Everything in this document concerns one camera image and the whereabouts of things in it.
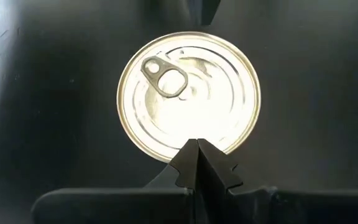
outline tin can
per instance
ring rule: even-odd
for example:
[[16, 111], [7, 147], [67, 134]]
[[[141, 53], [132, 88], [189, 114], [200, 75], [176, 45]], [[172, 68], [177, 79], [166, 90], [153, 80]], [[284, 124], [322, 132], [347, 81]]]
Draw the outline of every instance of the tin can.
[[117, 90], [121, 124], [148, 155], [169, 162], [188, 139], [229, 154], [260, 110], [257, 74], [231, 43], [201, 32], [159, 37], [128, 62]]

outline ring pull tab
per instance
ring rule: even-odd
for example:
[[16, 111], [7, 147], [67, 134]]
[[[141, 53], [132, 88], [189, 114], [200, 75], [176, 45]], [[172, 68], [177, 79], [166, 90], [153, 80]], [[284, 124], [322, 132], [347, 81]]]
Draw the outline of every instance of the ring pull tab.
[[[179, 96], [180, 93], [185, 90], [188, 84], [188, 76], [183, 69], [157, 56], [151, 56], [146, 58], [142, 62], [142, 67], [140, 68], [140, 70], [147, 78], [149, 83], [153, 86], [153, 88], [157, 91], [157, 93], [166, 98], [173, 98]], [[175, 93], [166, 93], [158, 86], [158, 82], [160, 81], [161, 77], [170, 70], [176, 70], [183, 76], [183, 78], [185, 78], [184, 84]]]

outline silver metal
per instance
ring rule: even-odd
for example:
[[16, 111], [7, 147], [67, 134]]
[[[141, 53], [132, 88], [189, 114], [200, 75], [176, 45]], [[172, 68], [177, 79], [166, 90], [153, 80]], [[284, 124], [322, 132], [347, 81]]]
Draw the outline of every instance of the silver metal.
[[[176, 67], [164, 71], [170, 65], [147, 63], [156, 56]], [[142, 68], [164, 75], [150, 81]], [[158, 90], [179, 94], [165, 97]], [[130, 59], [119, 81], [117, 109], [132, 142], [160, 161], [169, 162], [190, 138], [205, 138], [229, 154], [255, 126], [259, 81], [247, 57], [229, 42], [200, 32], [168, 34]]]
[[[156, 70], [152, 71], [150, 68], [147, 68], [146, 65], [150, 63], [150, 66], [156, 66]], [[180, 95], [180, 93], [185, 90], [187, 83], [188, 83], [188, 76], [187, 73], [181, 69], [179, 66], [172, 64], [171, 62], [164, 60], [157, 56], [151, 56], [147, 59], [145, 59], [142, 62], [142, 67], [140, 68], [143, 75], [148, 79], [150, 85], [154, 87], [154, 89], [159, 93], [161, 96], [166, 98], [173, 98]], [[185, 78], [184, 84], [182, 84], [181, 87], [175, 92], [175, 93], [166, 93], [163, 90], [158, 87], [158, 83], [163, 75], [165, 75], [170, 70], [176, 70], [180, 74], [183, 75], [183, 78]]]

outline dark background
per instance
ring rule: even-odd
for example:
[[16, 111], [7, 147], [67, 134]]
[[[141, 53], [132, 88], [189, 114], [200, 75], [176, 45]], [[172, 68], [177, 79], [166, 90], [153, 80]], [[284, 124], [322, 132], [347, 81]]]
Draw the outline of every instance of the dark background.
[[152, 39], [200, 30], [238, 46], [262, 90], [231, 156], [247, 184], [358, 188], [358, 0], [222, 0], [212, 24], [151, 0], [0, 0], [0, 223], [30, 223], [62, 187], [141, 187], [165, 164], [121, 127], [124, 66]]

